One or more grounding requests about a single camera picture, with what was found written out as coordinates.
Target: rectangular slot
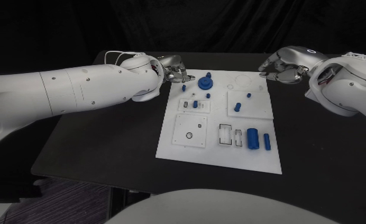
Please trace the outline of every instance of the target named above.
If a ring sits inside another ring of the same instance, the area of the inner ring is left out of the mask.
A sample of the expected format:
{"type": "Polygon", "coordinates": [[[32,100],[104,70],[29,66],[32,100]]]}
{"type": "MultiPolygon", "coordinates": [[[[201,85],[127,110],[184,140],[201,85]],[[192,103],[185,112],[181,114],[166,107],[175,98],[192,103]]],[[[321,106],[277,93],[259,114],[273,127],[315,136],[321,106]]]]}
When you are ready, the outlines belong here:
{"type": "Polygon", "coordinates": [[[181,99],[179,100],[179,111],[185,112],[197,112],[197,113],[211,113],[211,101],[199,101],[199,100],[189,100],[181,99]]]}
{"type": "Polygon", "coordinates": [[[236,146],[243,147],[243,131],[236,130],[236,146]]]}
{"type": "Polygon", "coordinates": [[[231,125],[221,124],[220,125],[220,145],[231,146],[233,138],[231,138],[231,125]]]}

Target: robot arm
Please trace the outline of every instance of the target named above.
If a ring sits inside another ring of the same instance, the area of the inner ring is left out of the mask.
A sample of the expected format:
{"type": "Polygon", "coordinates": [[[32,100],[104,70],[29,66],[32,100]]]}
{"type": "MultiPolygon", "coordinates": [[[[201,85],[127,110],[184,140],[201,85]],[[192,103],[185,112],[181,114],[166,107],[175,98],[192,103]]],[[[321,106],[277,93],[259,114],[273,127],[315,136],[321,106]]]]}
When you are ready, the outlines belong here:
{"type": "Polygon", "coordinates": [[[40,119],[153,99],[165,81],[195,80],[181,56],[0,76],[0,140],[40,119]]]}
{"type": "Polygon", "coordinates": [[[261,77],[296,84],[310,77],[308,98],[344,116],[366,115],[366,55],[346,53],[329,59],[321,52],[290,46],[282,48],[260,66],[263,71],[274,63],[279,73],[263,72],[261,77]]]}

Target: blue cylinder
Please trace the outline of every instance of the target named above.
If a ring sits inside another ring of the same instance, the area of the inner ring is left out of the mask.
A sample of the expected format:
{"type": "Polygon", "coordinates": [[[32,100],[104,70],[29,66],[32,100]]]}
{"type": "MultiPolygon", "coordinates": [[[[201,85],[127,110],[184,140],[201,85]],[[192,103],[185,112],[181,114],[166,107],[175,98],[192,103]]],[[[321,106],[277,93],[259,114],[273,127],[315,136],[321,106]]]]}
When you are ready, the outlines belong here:
{"type": "Polygon", "coordinates": [[[214,86],[214,81],[210,77],[202,77],[199,80],[199,88],[202,90],[210,90],[214,86]]]}
{"type": "Polygon", "coordinates": [[[272,151],[272,142],[270,142],[270,135],[266,134],[266,149],[272,151]]]}
{"type": "Polygon", "coordinates": [[[237,103],[237,106],[236,106],[236,108],[234,108],[234,111],[236,111],[236,112],[240,112],[241,106],[243,106],[243,104],[241,104],[241,103],[237,103]]]}
{"type": "Polygon", "coordinates": [[[248,148],[256,150],[260,149],[259,130],[251,128],[247,130],[248,135],[248,148]]]}

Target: table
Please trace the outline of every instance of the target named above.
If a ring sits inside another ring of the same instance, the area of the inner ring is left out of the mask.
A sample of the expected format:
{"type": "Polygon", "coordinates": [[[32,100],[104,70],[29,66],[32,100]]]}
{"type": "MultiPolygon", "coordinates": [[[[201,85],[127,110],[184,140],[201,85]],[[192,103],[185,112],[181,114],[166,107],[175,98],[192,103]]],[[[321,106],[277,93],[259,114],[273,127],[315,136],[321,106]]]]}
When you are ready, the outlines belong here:
{"type": "MultiPolygon", "coordinates": [[[[257,71],[270,54],[148,52],[182,56],[189,69],[257,71]]],[[[102,64],[103,53],[96,64],[102,64]]],[[[342,223],[366,222],[366,117],[348,118],[269,81],[283,175],[158,159],[171,83],[153,100],[63,116],[32,173],[155,194],[218,189],[293,204],[342,223]]]]}

